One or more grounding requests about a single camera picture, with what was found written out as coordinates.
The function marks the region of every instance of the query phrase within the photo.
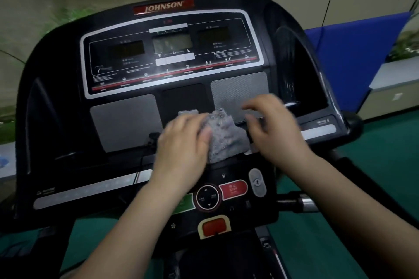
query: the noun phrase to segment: blue panel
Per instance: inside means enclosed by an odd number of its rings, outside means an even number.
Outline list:
[[[322,27],[304,30],[307,37],[310,39],[311,43],[313,44],[313,47],[315,50],[317,50],[317,46],[320,41],[321,29]]]
[[[356,112],[410,12],[323,27],[318,57],[342,110]]]

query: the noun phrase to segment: circular button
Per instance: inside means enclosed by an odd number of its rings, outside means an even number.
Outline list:
[[[204,185],[196,193],[196,202],[199,207],[205,210],[213,209],[220,201],[218,190],[212,185]]]

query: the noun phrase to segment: red stop button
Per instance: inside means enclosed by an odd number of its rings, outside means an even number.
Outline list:
[[[202,232],[205,237],[214,236],[227,230],[225,220],[223,218],[213,219],[212,221],[205,222],[202,225]]]
[[[221,184],[218,186],[223,193],[223,201],[232,199],[233,197],[239,197],[247,193],[247,183],[244,180],[236,180],[233,182]]]

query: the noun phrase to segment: red stripe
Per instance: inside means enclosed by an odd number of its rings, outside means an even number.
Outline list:
[[[138,82],[140,80],[142,80],[142,81],[143,80],[150,80],[150,79],[153,79],[153,78],[156,78],[156,77],[162,77],[162,76],[166,76],[166,75],[185,73],[185,72],[189,72],[189,71],[193,71],[193,70],[200,70],[200,69],[203,69],[203,68],[211,68],[213,66],[226,65],[226,64],[250,61],[250,60],[255,60],[255,59],[257,59],[256,56],[251,57],[251,58],[246,58],[246,59],[239,59],[239,60],[233,60],[233,61],[227,61],[227,62],[221,62],[221,63],[214,63],[214,64],[210,64],[210,65],[201,65],[201,66],[196,66],[194,68],[187,68],[185,70],[168,72],[168,73],[164,73],[164,74],[158,74],[158,75],[153,75],[153,76],[148,76],[148,77],[136,78],[134,80],[129,80],[129,81],[123,81],[123,82],[118,82],[118,83],[113,83],[113,84],[108,84],[108,85],[103,85],[103,86],[92,87],[92,90],[93,91],[100,91],[100,90],[108,88],[108,87],[115,87],[115,86],[121,86],[121,85],[124,85],[124,84],[135,83],[135,82]]]

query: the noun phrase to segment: hand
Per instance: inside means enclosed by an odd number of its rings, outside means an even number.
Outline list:
[[[264,116],[266,127],[262,129],[256,117],[246,115],[249,133],[260,153],[281,170],[293,171],[314,156],[293,115],[275,95],[258,95],[242,109],[257,110]]]
[[[211,127],[199,133],[208,114],[184,114],[169,122],[158,139],[150,183],[184,196],[207,164]]]

